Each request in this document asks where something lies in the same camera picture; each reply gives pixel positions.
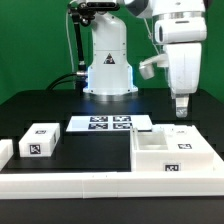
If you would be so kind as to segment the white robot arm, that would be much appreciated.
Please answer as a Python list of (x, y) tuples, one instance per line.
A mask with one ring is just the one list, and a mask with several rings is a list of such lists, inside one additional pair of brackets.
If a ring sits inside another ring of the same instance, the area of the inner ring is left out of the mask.
[(206, 39), (204, 0), (85, 0), (96, 13), (93, 22), (93, 62), (86, 91), (102, 98), (134, 92), (132, 68), (127, 63), (126, 27), (110, 12), (123, 5), (135, 17), (153, 21), (152, 42), (161, 49), (142, 61), (140, 74), (154, 76), (154, 66), (166, 69), (176, 116), (188, 114), (189, 95), (197, 90)]

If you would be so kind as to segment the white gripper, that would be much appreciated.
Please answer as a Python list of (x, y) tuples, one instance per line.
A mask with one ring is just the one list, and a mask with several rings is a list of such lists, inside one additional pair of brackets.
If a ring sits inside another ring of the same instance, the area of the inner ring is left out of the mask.
[(176, 116), (188, 115), (189, 96), (197, 90), (200, 75), (202, 44), (207, 37), (203, 17), (157, 20), (155, 42), (163, 46), (168, 60), (168, 83), (175, 99)]

